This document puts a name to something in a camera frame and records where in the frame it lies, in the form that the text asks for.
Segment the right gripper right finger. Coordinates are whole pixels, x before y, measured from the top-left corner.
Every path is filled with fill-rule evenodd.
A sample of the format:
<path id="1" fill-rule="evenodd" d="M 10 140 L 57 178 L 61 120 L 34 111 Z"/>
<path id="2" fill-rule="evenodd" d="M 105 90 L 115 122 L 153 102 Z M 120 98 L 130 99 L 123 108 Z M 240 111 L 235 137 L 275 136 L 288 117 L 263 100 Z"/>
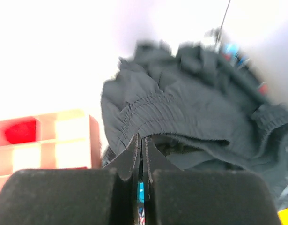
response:
<path id="1" fill-rule="evenodd" d="M 182 171 L 143 140 L 148 225 L 278 225 L 266 183 L 245 171 Z"/>

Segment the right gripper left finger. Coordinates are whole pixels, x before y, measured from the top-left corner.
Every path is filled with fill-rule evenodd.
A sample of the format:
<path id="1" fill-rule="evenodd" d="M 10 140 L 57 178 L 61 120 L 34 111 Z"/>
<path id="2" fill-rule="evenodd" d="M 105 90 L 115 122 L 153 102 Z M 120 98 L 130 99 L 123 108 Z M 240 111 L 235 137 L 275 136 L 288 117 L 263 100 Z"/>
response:
<path id="1" fill-rule="evenodd" d="M 134 225 L 141 138 L 101 169 L 24 169 L 0 192 L 0 225 Z"/>

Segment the dark navy shorts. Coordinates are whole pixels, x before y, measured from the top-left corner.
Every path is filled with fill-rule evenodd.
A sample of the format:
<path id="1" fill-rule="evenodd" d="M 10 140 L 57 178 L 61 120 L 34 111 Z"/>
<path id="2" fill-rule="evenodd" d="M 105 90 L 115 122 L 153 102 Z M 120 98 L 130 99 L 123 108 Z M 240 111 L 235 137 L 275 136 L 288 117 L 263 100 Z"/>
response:
<path id="1" fill-rule="evenodd" d="M 184 45 L 139 44 L 103 86 L 108 164 L 133 135 L 153 138 L 182 170 L 246 170 L 268 184 L 277 209 L 288 208 L 288 109 L 274 105 L 250 72 L 219 54 Z"/>

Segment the colourful comic print shorts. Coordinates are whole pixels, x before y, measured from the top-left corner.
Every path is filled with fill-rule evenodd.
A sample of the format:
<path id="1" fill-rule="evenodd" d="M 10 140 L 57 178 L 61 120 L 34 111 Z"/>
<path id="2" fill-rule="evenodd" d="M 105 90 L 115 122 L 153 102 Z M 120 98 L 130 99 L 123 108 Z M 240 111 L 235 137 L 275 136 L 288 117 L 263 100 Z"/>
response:
<path id="1" fill-rule="evenodd" d="M 233 54 L 233 53 L 217 53 L 219 54 L 220 56 L 222 56 L 231 66 L 233 66 L 234 68 L 238 69 L 238 70 L 243 70 L 243 71 L 249 71 L 249 69 L 245 66 L 245 58 L 242 58 L 242 57 L 239 57 L 237 56 L 236 54 Z M 254 83 L 258 84 L 258 86 L 260 85 L 259 81 L 255 78 L 254 74 L 251 74 L 251 77 L 253 78 L 253 81 Z M 250 171 L 246 171 L 246 170 L 234 170 L 234 171 L 245 171 L 245 172 L 250 172 Z"/>

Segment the pink divided organizer box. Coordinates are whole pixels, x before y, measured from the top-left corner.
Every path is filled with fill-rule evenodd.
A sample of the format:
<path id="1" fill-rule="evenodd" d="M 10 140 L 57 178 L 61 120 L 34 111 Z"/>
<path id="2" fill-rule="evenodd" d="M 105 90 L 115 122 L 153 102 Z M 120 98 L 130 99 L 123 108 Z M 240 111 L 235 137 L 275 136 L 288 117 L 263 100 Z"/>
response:
<path id="1" fill-rule="evenodd" d="M 36 141 L 10 144 L 4 129 L 27 118 L 37 120 Z M 18 170 L 97 168 L 100 153 L 99 124 L 81 109 L 0 121 L 0 191 Z"/>

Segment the red sock top compartment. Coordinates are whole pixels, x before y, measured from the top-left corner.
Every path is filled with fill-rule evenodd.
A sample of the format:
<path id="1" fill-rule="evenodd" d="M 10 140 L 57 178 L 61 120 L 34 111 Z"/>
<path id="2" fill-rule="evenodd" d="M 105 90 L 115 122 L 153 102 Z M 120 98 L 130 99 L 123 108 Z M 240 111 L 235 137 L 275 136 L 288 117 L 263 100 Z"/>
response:
<path id="1" fill-rule="evenodd" d="M 21 144 L 36 141 L 37 120 L 27 118 L 8 125 L 3 133 L 10 144 Z"/>

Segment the yellow plastic tray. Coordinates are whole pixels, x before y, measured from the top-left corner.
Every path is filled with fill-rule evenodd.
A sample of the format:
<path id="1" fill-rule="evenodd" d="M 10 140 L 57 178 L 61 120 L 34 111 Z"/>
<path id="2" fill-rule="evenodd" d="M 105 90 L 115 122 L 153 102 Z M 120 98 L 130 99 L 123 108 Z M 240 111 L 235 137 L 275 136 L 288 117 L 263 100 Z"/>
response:
<path id="1" fill-rule="evenodd" d="M 288 208 L 278 212 L 282 225 L 288 225 Z"/>

